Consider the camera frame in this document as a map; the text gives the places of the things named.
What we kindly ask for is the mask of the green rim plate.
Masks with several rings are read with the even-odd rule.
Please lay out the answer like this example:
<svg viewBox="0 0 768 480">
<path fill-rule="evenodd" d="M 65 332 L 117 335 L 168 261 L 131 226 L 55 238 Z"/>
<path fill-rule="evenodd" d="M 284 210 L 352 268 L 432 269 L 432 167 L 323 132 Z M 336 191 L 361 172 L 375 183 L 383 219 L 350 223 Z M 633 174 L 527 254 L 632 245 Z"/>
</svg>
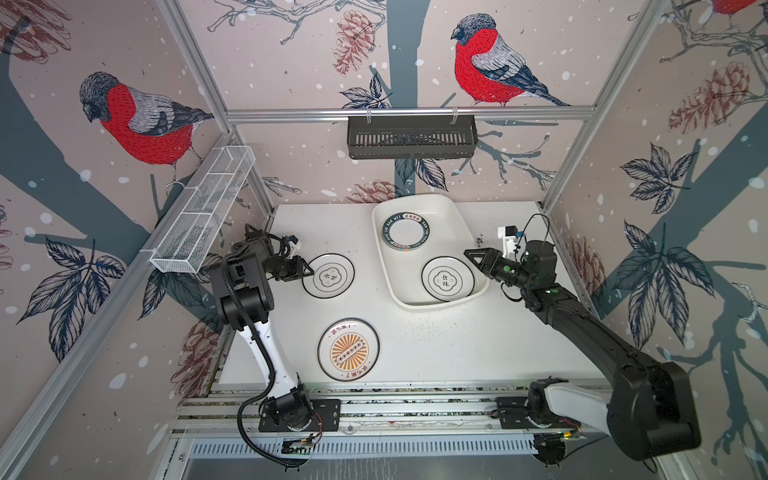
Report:
<svg viewBox="0 0 768 480">
<path fill-rule="evenodd" d="M 429 239 L 431 228 L 426 219 L 413 212 L 399 212 L 388 217 L 381 228 L 381 238 L 393 250 L 412 251 Z"/>
</svg>

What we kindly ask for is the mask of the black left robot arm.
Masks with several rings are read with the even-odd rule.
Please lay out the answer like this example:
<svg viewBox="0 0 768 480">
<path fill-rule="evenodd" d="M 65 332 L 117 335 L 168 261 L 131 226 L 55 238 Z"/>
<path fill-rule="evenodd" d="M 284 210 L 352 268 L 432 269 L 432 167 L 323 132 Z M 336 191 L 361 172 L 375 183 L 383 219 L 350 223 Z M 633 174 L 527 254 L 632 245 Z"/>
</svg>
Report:
<svg viewBox="0 0 768 480">
<path fill-rule="evenodd" d="M 270 282 L 314 275 L 296 254 L 298 239 L 278 237 L 247 224 L 245 238 L 208 267 L 218 319 L 245 339 L 266 382 L 255 402 L 267 425 L 302 430 L 312 421 L 311 400 L 286 360 L 269 315 L 275 309 Z"/>
</svg>

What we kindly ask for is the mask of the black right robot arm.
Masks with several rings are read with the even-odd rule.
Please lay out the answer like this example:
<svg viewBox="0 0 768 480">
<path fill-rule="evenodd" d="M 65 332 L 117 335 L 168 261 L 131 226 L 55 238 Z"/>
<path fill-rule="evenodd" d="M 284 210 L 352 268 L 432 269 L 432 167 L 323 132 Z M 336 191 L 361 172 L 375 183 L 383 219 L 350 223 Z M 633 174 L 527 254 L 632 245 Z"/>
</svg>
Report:
<svg viewBox="0 0 768 480">
<path fill-rule="evenodd" d="M 627 343 L 557 283 L 552 243 L 530 242 L 521 261 L 493 248 L 467 249 L 464 255 L 487 278 L 518 288 L 525 307 L 564 335 L 610 383 L 605 394 L 559 378 L 532 382 L 528 411 L 533 422 L 568 418 L 586 424 L 607 434 L 636 461 L 700 446 L 688 374 Z"/>
</svg>

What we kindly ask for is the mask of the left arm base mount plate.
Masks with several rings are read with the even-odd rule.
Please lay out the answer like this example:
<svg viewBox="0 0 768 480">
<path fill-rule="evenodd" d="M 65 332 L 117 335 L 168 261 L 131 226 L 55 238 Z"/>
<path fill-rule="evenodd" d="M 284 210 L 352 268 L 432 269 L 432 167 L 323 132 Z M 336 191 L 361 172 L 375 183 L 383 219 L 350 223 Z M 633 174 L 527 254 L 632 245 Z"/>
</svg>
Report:
<svg viewBox="0 0 768 480">
<path fill-rule="evenodd" d="M 312 415 L 303 415 L 293 423 L 276 423 L 266 412 L 261 414 L 260 433 L 304 433 L 337 432 L 340 425 L 341 401 L 339 399 L 318 399 L 312 401 Z"/>
</svg>

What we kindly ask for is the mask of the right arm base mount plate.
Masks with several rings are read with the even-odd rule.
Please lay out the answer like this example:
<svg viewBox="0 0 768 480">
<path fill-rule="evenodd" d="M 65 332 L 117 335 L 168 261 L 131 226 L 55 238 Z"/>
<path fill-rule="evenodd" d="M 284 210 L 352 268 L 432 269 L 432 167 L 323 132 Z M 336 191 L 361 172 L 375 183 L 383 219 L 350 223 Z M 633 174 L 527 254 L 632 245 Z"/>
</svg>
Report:
<svg viewBox="0 0 768 480">
<path fill-rule="evenodd" d="M 527 397 L 503 396 L 495 399 L 495 408 L 491 417 L 500 422 L 501 428 L 510 429 L 560 429 L 579 430 L 580 422 L 557 417 L 554 414 L 536 413 L 529 405 Z"/>
</svg>

